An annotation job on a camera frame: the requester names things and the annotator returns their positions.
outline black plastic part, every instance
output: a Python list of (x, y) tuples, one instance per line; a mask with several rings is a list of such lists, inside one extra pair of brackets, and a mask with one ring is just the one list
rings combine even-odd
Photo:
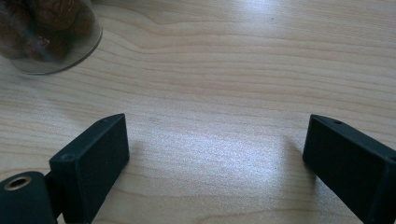
[(304, 162), (364, 223), (396, 218), (396, 151), (347, 124), (311, 115)]
[(125, 116), (95, 122), (53, 156), (51, 171), (0, 182), (0, 223), (91, 223), (129, 160)]
[(26, 172), (0, 183), (0, 223), (56, 223), (41, 173)]
[(49, 161), (54, 183), (63, 186), (68, 223), (91, 223), (129, 160), (125, 116), (111, 116), (89, 129)]

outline hole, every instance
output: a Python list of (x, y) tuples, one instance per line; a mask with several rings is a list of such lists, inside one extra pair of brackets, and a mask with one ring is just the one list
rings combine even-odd
[(30, 176), (19, 176), (15, 179), (10, 180), (5, 186), (5, 190), (17, 190), (25, 187), (32, 181), (32, 177)]

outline black block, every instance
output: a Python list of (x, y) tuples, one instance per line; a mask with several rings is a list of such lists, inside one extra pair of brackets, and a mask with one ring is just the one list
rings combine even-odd
[(396, 218), (396, 151), (335, 119), (312, 115), (304, 162), (364, 223)]
[(63, 186), (67, 199), (64, 220), (91, 223), (128, 160), (123, 114), (95, 122), (53, 156), (51, 181)]

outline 3d printed part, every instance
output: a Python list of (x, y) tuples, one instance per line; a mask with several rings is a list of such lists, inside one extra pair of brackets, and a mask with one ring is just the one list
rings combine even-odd
[(51, 171), (14, 175), (0, 183), (0, 223), (91, 223), (129, 160), (125, 116), (89, 129), (49, 160)]
[(311, 115), (304, 162), (364, 223), (396, 218), (396, 151), (347, 124)]

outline wood grain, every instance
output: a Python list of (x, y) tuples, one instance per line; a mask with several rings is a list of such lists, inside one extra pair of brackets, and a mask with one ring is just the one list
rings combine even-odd
[(360, 223), (302, 150), (312, 113), (396, 148), (395, 1), (92, 2), (83, 63), (0, 59), (0, 179), (125, 113), (131, 160), (95, 223)]

